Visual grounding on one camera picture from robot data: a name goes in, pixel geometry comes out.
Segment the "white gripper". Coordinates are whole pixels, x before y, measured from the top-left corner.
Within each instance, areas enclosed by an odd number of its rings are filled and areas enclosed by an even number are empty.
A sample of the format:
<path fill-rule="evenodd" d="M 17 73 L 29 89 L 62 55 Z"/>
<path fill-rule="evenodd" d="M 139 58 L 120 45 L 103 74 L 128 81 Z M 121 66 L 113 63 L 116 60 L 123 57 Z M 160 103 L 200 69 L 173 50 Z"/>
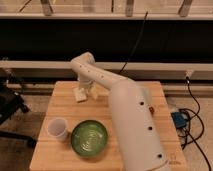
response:
<path fill-rule="evenodd" d="M 92 86 L 93 82 L 91 80 L 78 79 L 78 82 L 79 82 L 79 87 L 80 87 L 80 89 L 79 89 L 80 94 L 86 95 L 85 89 L 90 89 L 90 91 L 89 91 L 90 96 L 94 100 L 98 99 L 99 93 L 98 93 L 97 87 L 95 85 Z"/>

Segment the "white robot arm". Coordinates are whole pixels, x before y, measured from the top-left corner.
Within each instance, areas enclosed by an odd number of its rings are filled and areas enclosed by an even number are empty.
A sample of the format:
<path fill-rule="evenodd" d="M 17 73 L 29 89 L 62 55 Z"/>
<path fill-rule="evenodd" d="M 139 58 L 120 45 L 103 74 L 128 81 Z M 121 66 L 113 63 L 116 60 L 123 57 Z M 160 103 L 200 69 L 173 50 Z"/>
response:
<path fill-rule="evenodd" d="M 89 52 L 70 61 L 81 87 L 96 82 L 109 90 L 108 104 L 125 171 L 171 171 L 160 141 L 146 88 L 134 80 L 100 69 Z"/>

